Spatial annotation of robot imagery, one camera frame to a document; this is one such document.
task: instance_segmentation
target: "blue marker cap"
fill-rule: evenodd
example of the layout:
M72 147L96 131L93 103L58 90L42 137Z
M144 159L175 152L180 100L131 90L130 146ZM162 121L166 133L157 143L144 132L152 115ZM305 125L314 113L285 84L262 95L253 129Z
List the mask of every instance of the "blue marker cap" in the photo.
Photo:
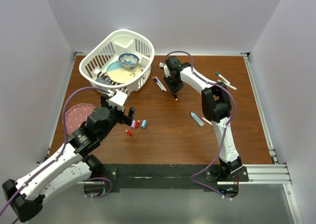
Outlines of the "blue marker cap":
M140 126L142 129L145 129L147 121L144 119L142 125Z

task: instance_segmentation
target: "wooden table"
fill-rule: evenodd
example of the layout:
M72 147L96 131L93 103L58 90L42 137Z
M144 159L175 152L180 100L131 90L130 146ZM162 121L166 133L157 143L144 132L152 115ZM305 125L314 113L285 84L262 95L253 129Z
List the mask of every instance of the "wooden table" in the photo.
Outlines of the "wooden table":
M79 73L78 56L68 85L66 98L75 90L90 86ZM178 57L181 62L190 61L186 56ZM163 81L159 69L162 56L156 56L152 64L152 76ZM238 90L229 89L237 104L236 117L232 121L232 132L236 148L243 164L271 164L256 102L248 73L239 56L195 56L195 67L209 79L217 80L215 71L224 75ZM102 163L127 164L207 164L218 151L215 132L206 124L199 127L190 112L203 116L201 96L187 84L177 95L176 102L170 92L162 92L151 79L138 92L132 92L126 109L136 109L136 120L147 120L146 129L132 130L133 137L125 133L127 125L116 125L107 138L92 154ZM70 102L70 107L79 103L100 106L100 93L83 91ZM56 128L50 154L63 143L61 116Z

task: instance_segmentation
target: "white laundry basket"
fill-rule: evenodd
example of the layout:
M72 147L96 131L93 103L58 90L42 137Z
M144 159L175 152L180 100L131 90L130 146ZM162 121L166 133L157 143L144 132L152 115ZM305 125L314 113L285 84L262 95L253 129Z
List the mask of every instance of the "white laundry basket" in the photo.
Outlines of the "white laundry basket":
M140 59L139 66L142 72L128 83L119 84L109 81L111 85L105 85L95 80L99 77L109 80L107 67L117 61L124 53L132 53ZM151 72L155 50L153 44L142 35L130 30L117 30L105 38L94 48L80 63L79 71L91 85L96 88L117 89L128 95L132 91L138 91L147 81Z

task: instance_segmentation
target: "red plate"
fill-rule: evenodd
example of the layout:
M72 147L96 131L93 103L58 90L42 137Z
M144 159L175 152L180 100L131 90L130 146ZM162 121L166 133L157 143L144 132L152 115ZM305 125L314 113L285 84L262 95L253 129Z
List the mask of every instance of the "red plate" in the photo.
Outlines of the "red plate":
M87 103L80 103L71 107L66 112L66 128L67 134L71 135L81 124L87 120L88 116L93 112L95 106Z

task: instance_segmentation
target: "patterned bowl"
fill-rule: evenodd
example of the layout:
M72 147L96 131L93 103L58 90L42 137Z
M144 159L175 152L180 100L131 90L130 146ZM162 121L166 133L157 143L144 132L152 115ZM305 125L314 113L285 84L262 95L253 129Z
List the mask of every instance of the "patterned bowl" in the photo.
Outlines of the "patterned bowl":
M130 70L137 65L139 59L137 55L131 53L125 53L119 56L119 62L123 65L124 68Z

